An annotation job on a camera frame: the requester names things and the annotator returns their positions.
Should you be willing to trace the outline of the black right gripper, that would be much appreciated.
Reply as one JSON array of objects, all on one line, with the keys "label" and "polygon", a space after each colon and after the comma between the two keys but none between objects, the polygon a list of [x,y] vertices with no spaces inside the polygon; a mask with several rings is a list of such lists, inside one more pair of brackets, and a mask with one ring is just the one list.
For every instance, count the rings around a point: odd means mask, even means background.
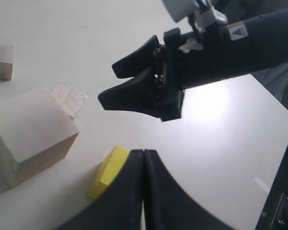
[{"label": "black right gripper", "polygon": [[104,110],[130,111],[159,117],[161,121],[181,118],[185,90],[221,80],[217,52],[221,47],[221,29],[208,28],[200,35],[203,50],[183,52],[180,47],[196,39],[195,32],[182,34],[179,28],[164,33],[162,82],[156,96],[151,68],[160,48],[153,35],[140,48],[112,64],[118,79],[131,78],[101,92],[98,100]]}]

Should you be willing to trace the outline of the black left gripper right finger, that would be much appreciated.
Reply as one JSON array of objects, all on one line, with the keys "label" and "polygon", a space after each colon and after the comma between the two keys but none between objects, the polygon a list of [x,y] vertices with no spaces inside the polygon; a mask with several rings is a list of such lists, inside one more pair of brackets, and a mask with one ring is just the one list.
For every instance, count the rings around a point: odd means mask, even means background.
[{"label": "black left gripper right finger", "polygon": [[144,209],[149,230],[252,230],[253,179],[223,158],[183,156],[171,172],[146,150]]}]

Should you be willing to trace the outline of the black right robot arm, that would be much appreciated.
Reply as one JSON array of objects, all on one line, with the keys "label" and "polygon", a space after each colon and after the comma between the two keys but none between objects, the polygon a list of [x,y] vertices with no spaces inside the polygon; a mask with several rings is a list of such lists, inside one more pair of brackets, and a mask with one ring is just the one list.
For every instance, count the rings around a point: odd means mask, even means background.
[{"label": "black right robot arm", "polygon": [[191,31],[152,36],[112,69],[123,84],[98,95],[105,110],[132,111],[163,122],[181,117],[185,90],[288,62],[288,8],[229,24],[208,0],[166,0],[175,22]]}]

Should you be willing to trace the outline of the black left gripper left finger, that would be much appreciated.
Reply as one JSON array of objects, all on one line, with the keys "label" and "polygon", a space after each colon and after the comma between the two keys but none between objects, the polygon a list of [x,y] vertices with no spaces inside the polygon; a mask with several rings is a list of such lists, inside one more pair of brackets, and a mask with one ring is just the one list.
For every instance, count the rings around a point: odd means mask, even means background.
[{"label": "black left gripper left finger", "polygon": [[118,175],[87,208],[57,230],[139,230],[144,153],[130,151]]}]

